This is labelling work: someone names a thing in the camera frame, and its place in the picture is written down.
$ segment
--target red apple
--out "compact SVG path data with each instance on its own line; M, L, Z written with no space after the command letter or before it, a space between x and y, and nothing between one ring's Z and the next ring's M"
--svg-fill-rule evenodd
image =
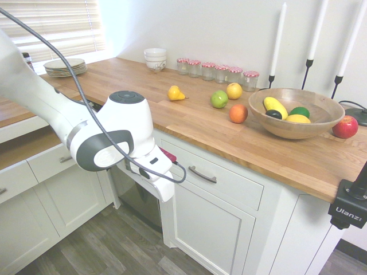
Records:
M335 136L347 139L354 136L358 131L358 121L353 116L345 116L333 127Z

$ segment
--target wooden countertop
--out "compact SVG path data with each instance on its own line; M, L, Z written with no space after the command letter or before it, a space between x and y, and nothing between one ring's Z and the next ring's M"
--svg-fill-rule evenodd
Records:
M42 77L61 92L79 98L71 77ZM366 127L346 140L334 137L331 130L305 140L282 139L267 132L250 111L243 124L229 121L231 106L248 106L252 93L244 92L225 108L214 109L210 96L226 85L181 76L175 70L156 73L145 64L112 58L88 64L88 72L79 75L79 81L87 97L99 104L113 92L136 91L148 99L156 129L327 202L334 201L340 180L354 181L367 160ZM169 101L167 91L172 85L178 85L188 99ZM12 108L4 116L6 104L0 104L1 127L32 115Z

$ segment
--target white wall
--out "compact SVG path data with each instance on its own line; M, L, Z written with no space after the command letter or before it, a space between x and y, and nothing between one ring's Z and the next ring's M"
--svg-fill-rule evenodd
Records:
M166 48L167 67L178 57L213 61L260 72L268 86L272 53L284 0L103 0L107 40L121 58L144 62L145 48ZM305 89L331 96L361 0L329 1L314 65ZM288 0L273 88L301 88L319 0ZM367 107L367 16L336 100Z

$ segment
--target candle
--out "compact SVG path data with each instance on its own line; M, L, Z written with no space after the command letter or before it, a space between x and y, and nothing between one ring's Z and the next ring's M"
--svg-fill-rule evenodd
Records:
M319 13L319 18L317 19L316 29L315 29L314 37L313 37L313 40L312 40L312 43L311 43L311 49L310 49L310 52L309 52L309 57L307 58L308 60L313 60L314 59L315 52L316 52L317 41L319 40L319 36L320 36L320 32L321 32L321 26L322 26L323 19L325 18L328 1L329 0L323 0L322 1L320 13Z
M272 64L271 64L271 70L270 70L270 75L271 76L275 75L276 62L278 60L280 40L282 39L284 19L286 17L286 11L287 11L287 4L284 3L283 6L282 6L282 12L280 13L278 32L276 34L275 49L274 49L274 54L273 54L273 61L272 61Z
M339 73L337 74L337 76L344 75L345 67L346 67L346 64L348 63L350 53L352 52L352 48L356 40L358 30L360 29L360 26L363 20L363 16L365 15L366 8L367 8L367 0L363 0L361 3L360 10L358 12L357 20L354 24L352 34L349 39L348 47L346 48L346 51L344 53L343 61L342 61L342 64L340 65Z

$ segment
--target silver handle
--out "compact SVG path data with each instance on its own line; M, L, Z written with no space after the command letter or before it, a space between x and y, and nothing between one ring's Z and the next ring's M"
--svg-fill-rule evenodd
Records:
M1 194L3 194L3 193L5 193L7 191L7 189L6 188L4 188L4 189L0 189L0 195Z
M203 175L202 173L200 173L200 172L196 171L196 167L195 167L195 166L189 166L189 170L190 170L192 173L194 173L194 174L198 175L200 178L203 178L203 179L207 180L208 182L217 183L217 178L216 178L215 176L214 176L214 177L212 177L212 178L210 178L210 177L208 177L208 176L205 176L205 175Z
M67 162L68 160L71 160L73 157L69 156L67 158L61 158L60 159L60 163L64 163L64 162Z

